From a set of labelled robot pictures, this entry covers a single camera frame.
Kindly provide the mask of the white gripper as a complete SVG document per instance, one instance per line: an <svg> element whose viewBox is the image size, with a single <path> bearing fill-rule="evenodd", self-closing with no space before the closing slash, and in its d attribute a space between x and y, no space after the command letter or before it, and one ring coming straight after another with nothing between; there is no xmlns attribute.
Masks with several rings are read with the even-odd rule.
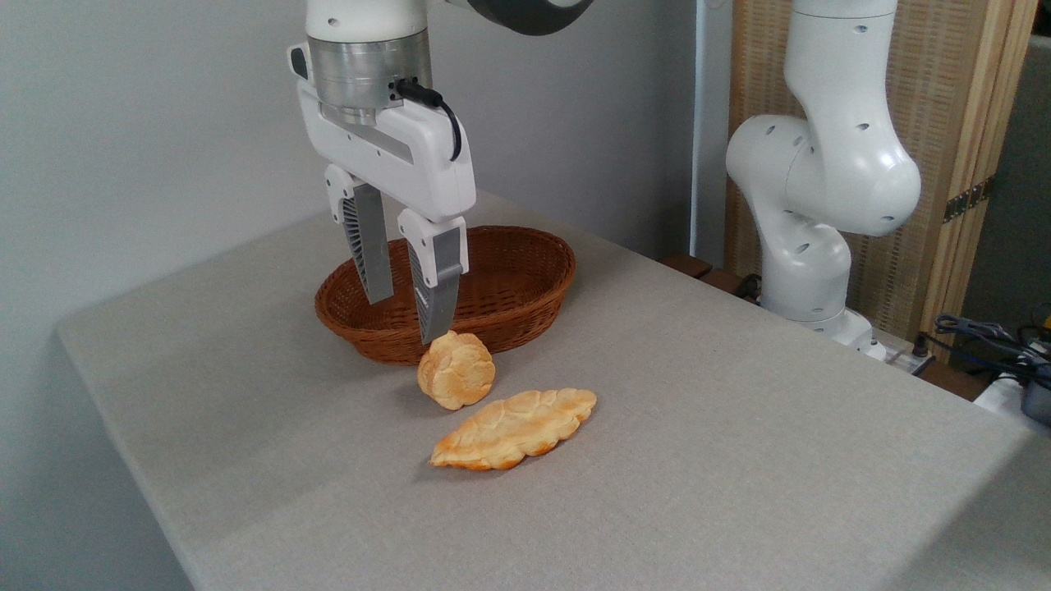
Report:
<svg viewBox="0 0 1051 591"><path fill-rule="evenodd" d="M372 305L394 295L383 192L409 207L397 223L409 246L421 341L444 337L457 310L461 276L470 268L466 222L457 218L477 196L466 134L452 160L457 145L442 109L404 101L382 109L374 125L346 122L320 101L307 46L290 46L288 61L297 75L311 144L333 163L325 172L330 209L344 228L365 295Z"/></svg>

